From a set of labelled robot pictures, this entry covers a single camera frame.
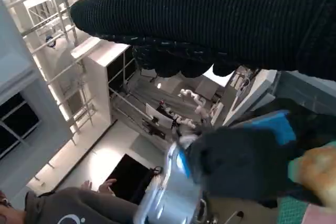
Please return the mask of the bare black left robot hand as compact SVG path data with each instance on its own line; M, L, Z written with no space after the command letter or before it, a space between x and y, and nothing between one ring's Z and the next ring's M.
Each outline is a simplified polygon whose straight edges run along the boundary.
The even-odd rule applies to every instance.
M239 118L251 126L275 132L277 142L290 160L305 151L329 144L335 145L335 116L315 113L292 99L276 98Z

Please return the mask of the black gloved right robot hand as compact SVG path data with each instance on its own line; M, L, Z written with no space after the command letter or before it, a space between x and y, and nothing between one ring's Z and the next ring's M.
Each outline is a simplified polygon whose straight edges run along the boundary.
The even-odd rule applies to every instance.
M160 77L245 66L335 80L335 0L78 0L70 14Z

